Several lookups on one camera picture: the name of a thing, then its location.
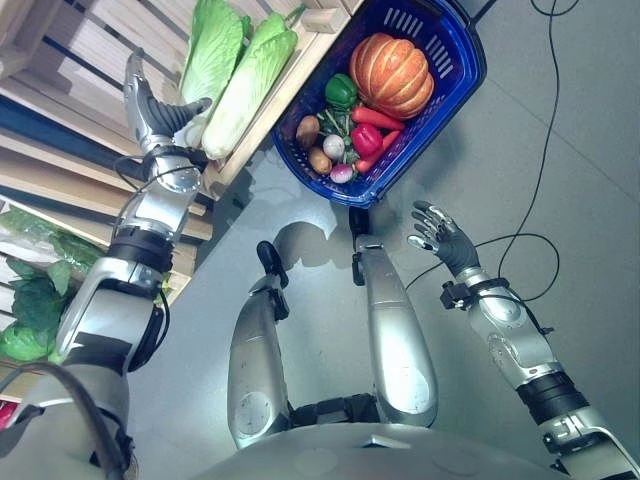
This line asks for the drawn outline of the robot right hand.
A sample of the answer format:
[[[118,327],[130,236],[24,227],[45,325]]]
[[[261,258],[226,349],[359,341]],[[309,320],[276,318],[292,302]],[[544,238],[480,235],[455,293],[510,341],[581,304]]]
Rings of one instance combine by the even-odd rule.
[[[411,216],[416,233],[407,237],[409,245],[432,252],[454,277],[480,267],[476,247],[441,207],[418,200],[413,203]]]

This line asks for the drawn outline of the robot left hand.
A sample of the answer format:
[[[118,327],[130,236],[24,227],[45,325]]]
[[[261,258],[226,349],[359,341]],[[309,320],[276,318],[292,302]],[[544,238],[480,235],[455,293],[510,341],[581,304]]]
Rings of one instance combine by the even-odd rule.
[[[140,150],[148,153],[156,145],[171,144],[178,131],[212,106],[212,100],[205,97],[186,105],[161,102],[144,75],[144,55],[142,48],[136,48],[128,57],[123,95],[132,135]]]

